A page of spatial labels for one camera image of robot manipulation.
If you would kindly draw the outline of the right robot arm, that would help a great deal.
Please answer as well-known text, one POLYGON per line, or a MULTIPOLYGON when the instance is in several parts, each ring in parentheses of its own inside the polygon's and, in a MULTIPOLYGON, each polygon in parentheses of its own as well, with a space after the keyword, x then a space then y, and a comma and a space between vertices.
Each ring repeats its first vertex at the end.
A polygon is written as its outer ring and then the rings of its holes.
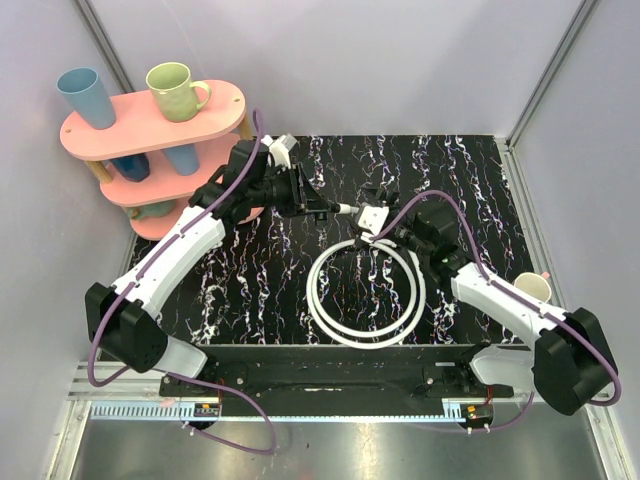
POLYGON ((470 252, 454 243, 457 228, 470 229, 453 198, 427 190, 396 207, 396 194, 381 205, 361 206, 356 224, 371 243, 391 240, 425 261, 424 272, 438 287, 514 333, 524 350, 480 348, 454 371, 454 384, 466 396, 488 385, 504 385, 539 395, 563 415, 583 406, 615 405, 622 384, 617 365, 595 314, 568 311, 541 300, 491 272, 474 240, 470 252))

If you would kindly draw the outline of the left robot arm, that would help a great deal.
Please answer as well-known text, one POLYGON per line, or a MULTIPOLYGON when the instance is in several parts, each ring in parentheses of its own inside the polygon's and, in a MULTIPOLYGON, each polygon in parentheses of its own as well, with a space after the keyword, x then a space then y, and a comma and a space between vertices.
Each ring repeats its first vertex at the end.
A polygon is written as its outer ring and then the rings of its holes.
POLYGON ((227 164, 194 192, 176 224, 149 254, 111 285, 96 283, 88 289, 85 307, 94 352, 103 351, 138 373, 181 375, 181 384, 196 396, 214 388, 216 372, 205 365, 207 355, 165 333, 158 319, 192 267, 219 248, 253 209, 274 208, 282 217, 317 219, 339 211, 291 160, 296 143, 290 134, 238 141, 227 164))

